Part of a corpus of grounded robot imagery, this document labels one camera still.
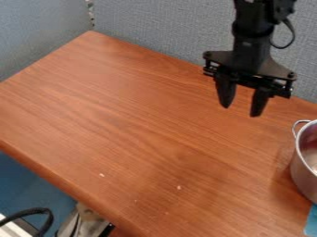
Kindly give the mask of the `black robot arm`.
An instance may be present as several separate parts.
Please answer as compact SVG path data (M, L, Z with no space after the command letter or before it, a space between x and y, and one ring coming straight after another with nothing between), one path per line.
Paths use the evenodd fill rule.
M293 70L271 57L271 50L285 49L274 43L275 25L292 28L289 15L294 13L296 0L234 0L235 19L231 24L233 49L203 53L203 73L215 81L222 107L230 107L237 87L254 90L250 115L258 117L270 98L292 96L297 80Z

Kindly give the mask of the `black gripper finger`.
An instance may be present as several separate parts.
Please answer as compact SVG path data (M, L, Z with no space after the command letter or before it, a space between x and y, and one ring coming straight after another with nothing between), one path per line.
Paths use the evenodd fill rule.
M258 117L266 107L269 99L273 97L271 90L269 88L258 87L251 100L250 116Z
M238 80L226 74L217 74L214 80L219 103L229 108L235 97Z

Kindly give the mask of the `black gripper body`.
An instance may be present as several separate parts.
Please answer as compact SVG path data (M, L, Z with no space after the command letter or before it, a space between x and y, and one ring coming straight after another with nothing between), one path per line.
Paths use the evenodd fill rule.
M231 51L206 51L203 58L205 74L215 78L226 74L238 80L237 86L257 90L269 88L274 96L289 98L296 73L278 64L270 54L270 38L245 38L238 36Z

